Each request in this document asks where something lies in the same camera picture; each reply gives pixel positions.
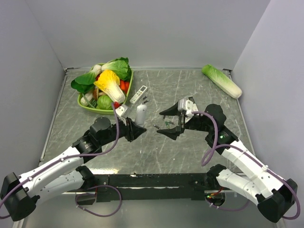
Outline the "white remote with coloured buttons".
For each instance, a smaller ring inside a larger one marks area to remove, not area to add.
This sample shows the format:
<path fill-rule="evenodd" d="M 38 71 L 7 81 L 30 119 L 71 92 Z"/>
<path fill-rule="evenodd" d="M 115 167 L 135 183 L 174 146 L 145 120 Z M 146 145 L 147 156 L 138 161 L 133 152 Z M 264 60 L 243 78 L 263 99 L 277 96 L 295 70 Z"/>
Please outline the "white remote with coloured buttons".
<path fill-rule="evenodd" d="M 146 120 L 146 113 L 147 113 L 147 105 L 140 104 L 136 108 L 136 117 L 135 123 L 140 127 L 144 127 L 144 123 Z"/>

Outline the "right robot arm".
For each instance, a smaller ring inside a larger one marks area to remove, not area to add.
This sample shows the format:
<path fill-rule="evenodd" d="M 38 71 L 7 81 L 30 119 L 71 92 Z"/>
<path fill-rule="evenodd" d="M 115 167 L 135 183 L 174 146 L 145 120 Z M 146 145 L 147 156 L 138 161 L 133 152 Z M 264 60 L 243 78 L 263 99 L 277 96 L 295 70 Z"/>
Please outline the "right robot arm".
<path fill-rule="evenodd" d="M 297 184 L 285 180 L 257 159 L 238 137 L 226 126 L 226 116 L 218 104 L 209 104 L 205 111 L 197 111 L 192 100 L 181 99 L 174 106 L 161 111 L 161 115 L 178 116 L 178 124 L 157 132 L 173 140 L 185 130 L 207 132 L 205 140 L 211 147 L 203 156 L 201 165 L 209 163 L 215 152 L 236 165 L 245 175 L 233 173 L 223 165 L 215 165 L 208 172 L 207 182 L 212 189 L 228 188 L 254 203 L 269 221 L 281 218 L 297 219 L 301 206 L 296 195 Z"/>

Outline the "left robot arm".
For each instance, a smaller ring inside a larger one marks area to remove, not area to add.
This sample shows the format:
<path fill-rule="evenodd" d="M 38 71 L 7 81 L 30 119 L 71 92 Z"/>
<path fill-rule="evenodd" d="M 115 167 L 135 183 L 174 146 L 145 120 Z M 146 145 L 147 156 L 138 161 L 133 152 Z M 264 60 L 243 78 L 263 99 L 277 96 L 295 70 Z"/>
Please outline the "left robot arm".
<path fill-rule="evenodd" d="M 131 118 L 124 121 L 116 118 L 115 124 L 106 117 L 97 118 L 83 136 L 57 157 L 26 173 L 12 172 L 4 178 L 0 204 L 8 215 L 1 219 L 9 217 L 19 221 L 30 215 L 38 204 L 61 193 L 92 189 L 94 175 L 84 164 L 104 155 L 102 146 L 112 143 L 115 147 L 122 137 L 132 142 L 146 131 Z"/>

